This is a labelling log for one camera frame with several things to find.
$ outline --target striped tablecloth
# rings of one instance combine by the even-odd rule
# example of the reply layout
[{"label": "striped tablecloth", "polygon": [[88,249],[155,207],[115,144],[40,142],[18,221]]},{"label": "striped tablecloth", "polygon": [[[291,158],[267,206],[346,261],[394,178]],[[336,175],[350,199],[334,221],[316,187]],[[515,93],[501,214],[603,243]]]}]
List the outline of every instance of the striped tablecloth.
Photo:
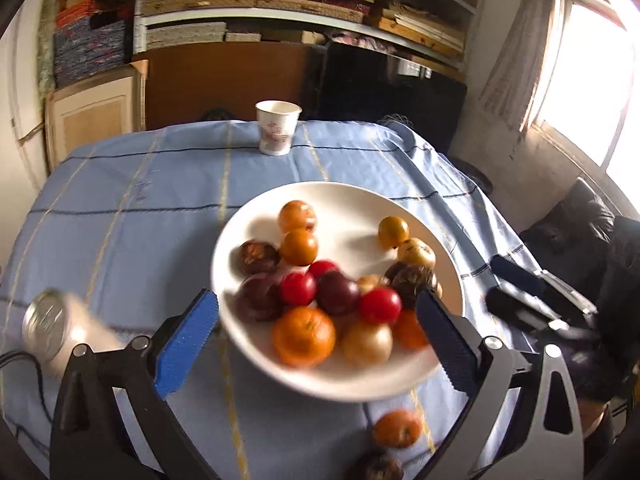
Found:
[{"label": "striped tablecloth", "polygon": [[[510,255],[535,268],[491,202],[446,158],[399,123],[300,123],[289,155],[261,155],[256,123],[185,124],[75,150],[51,175],[28,214],[0,286],[2,351],[22,345],[26,305],[55,286],[85,298],[123,340],[153,333],[209,286],[216,238],[255,196],[291,182],[365,187],[421,218],[462,274],[466,315],[483,336],[512,336],[487,314],[497,283],[487,262]],[[58,382],[46,380],[55,404]],[[141,460],[158,466],[124,394],[124,421]],[[415,410],[423,436],[398,452],[413,478],[444,439],[466,397],[438,370],[405,395],[348,404],[306,397],[267,377],[224,336],[212,336],[185,385],[168,402],[223,480],[337,479],[370,446],[367,428],[393,408]],[[2,405],[20,442],[48,470],[50,427],[27,363],[2,372]],[[479,458],[490,460],[513,409],[505,403]]]}]

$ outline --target blue gripper pad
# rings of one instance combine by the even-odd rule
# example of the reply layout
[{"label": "blue gripper pad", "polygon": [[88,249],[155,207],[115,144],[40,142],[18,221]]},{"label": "blue gripper pad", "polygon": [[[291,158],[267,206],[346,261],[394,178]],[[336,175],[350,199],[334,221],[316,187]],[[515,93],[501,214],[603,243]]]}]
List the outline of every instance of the blue gripper pad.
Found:
[{"label": "blue gripper pad", "polygon": [[[476,354],[444,311],[445,307],[430,291],[418,295],[415,307],[418,322],[429,338],[449,381],[457,391],[473,397],[478,392]],[[468,320],[460,318],[460,321],[468,324],[470,333],[477,334]]]},{"label": "blue gripper pad", "polygon": [[218,298],[204,290],[156,358],[154,386],[162,399],[180,389],[217,322]]}]

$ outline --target window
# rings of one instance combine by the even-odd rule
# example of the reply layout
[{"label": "window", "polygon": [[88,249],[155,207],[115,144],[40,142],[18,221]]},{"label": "window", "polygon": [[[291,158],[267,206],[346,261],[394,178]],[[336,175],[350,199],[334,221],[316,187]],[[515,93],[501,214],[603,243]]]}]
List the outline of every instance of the window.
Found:
[{"label": "window", "polygon": [[617,187],[640,211],[640,75],[634,85],[632,38],[606,2],[563,6],[562,38],[536,124],[603,190]]}]

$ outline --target paper cup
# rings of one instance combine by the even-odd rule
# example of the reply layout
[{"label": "paper cup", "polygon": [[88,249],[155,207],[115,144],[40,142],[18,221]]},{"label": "paper cup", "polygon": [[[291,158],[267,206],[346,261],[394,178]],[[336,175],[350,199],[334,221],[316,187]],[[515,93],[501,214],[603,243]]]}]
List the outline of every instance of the paper cup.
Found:
[{"label": "paper cup", "polygon": [[302,108],[286,101],[261,101],[255,105],[260,126],[260,151],[266,155],[286,155],[298,126]]}]

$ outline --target cabinet door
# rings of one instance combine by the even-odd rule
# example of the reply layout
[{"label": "cabinet door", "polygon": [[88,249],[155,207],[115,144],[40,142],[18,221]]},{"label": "cabinet door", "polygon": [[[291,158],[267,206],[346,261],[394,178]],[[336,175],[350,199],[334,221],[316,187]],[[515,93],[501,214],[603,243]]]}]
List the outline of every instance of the cabinet door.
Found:
[{"label": "cabinet door", "polygon": [[143,77],[127,65],[50,94],[46,119],[50,168],[79,146],[141,130],[143,91]]}]

